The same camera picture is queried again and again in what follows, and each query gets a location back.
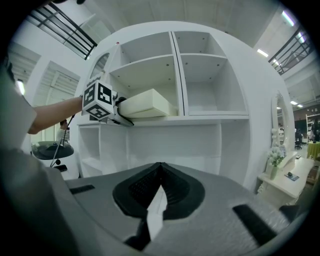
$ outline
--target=metal railing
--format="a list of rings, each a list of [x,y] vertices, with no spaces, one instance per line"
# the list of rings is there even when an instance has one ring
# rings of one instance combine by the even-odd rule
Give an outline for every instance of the metal railing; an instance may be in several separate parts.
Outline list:
[[[271,63],[280,75],[283,75],[307,57],[314,49],[307,33],[299,27],[268,62]]]
[[[32,11],[27,20],[85,60],[97,46],[97,43],[86,32],[53,3]]]

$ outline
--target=fluorescent light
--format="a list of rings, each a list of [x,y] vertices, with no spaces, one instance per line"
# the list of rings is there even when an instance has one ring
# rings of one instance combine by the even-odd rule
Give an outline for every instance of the fluorescent light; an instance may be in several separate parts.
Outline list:
[[[262,54],[264,57],[268,57],[269,55],[267,53],[265,53],[263,50],[258,49],[257,50],[258,53]]]
[[[276,59],[273,60],[273,63],[277,64],[279,66],[279,63]]]
[[[304,43],[306,40],[304,39],[304,37],[302,36],[301,32],[298,33],[298,38],[301,41],[301,43]]]
[[[21,92],[22,95],[25,95],[25,86],[24,86],[24,82],[20,79],[18,79],[18,81],[16,81],[16,84],[18,85],[18,88]]]
[[[283,11],[282,12],[283,17],[285,17],[285,19],[290,23],[291,26],[293,26],[295,23],[293,22],[293,20],[289,17],[289,15]]]

